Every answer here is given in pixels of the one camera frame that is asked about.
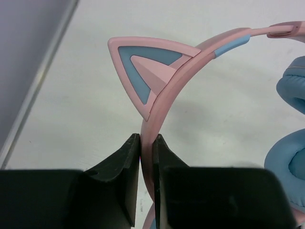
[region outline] gray panel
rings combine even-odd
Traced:
[[[77,0],[0,1],[0,165],[5,168]]]

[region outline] blue cat ear insert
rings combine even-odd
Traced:
[[[144,105],[147,104],[151,90],[135,69],[130,59],[131,56],[141,56],[166,65],[170,65],[182,57],[182,54],[178,52],[143,46],[121,46],[119,47],[119,54],[127,76]]]

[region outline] blue ear cushion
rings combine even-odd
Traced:
[[[272,171],[281,182],[291,205],[303,213],[305,213],[305,180],[302,177],[305,170],[304,149],[305,129],[278,141],[267,154],[264,163],[264,167]]]
[[[290,64],[276,89],[289,105],[305,114],[305,56]],[[278,141],[264,166],[280,180],[291,205],[305,213],[305,129]]]
[[[277,83],[276,90],[289,105],[305,114],[305,56],[291,63]]]

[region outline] headphones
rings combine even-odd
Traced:
[[[208,62],[258,35],[305,43],[305,21],[284,22],[261,29],[237,28],[214,36],[196,47],[148,37],[109,39],[108,47],[116,72],[133,105],[143,117],[141,164],[152,200],[152,146],[175,98]],[[305,114],[305,56],[291,63],[276,88],[289,105]],[[264,166],[280,180],[297,222],[304,222],[305,129],[277,142],[268,153]]]

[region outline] pink headband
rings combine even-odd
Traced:
[[[116,37],[108,41],[111,58],[117,74],[132,103],[143,117],[141,128],[142,171],[147,190],[154,200],[152,145],[175,98],[187,82],[208,62],[225,52],[247,43],[251,37],[289,38],[305,43],[305,22],[294,21],[267,28],[238,28],[214,36],[196,47],[178,42],[146,38]],[[129,60],[148,86],[149,94],[143,99],[126,71],[120,47],[149,47],[178,53],[179,58],[170,64],[132,54]]]

